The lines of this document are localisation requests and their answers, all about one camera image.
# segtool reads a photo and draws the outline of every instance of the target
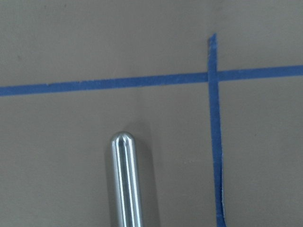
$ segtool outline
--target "vertical tape strip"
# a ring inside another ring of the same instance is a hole
[[[208,49],[208,90],[210,105],[211,135],[214,161],[214,190],[218,227],[226,227],[223,207],[223,153],[221,143],[221,123],[219,104],[219,79],[217,75],[217,39],[214,34],[209,39]]]

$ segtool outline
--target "beige wall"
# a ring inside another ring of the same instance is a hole
[[[303,65],[300,0],[3,0],[0,86]],[[302,223],[300,77],[220,83],[229,227]],[[206,83],[1,97],[0,226],[115,226],[109,139],[138,141],[146,226],[214,227]]]

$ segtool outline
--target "cylindrical metal bar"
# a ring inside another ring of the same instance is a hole
[[[119,227],[143,227],[134,138],[120,132],[112,138]]]

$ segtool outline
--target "blue painter's tape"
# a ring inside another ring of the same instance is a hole
[[[0,87],[0,96],[114,89],[114,88],[126,88],[126,87],[190,84],[190,83],[203,83],[203,82],[207,82],[206,72]]]
[[[302,76],[303,65],[251,69],[251,70],[229,70],[218,72],[220,81],[238,80],[238,79],[261,79],[275,77]]]
[[[219,79],[217,74],[217,40],[216,34],[209,39],[208,52],[208,89],[211,135],[214,161],[214,190],[216,202],[216,219],[218,227],[226,227],[223,207],[223,153],[221,142]]]

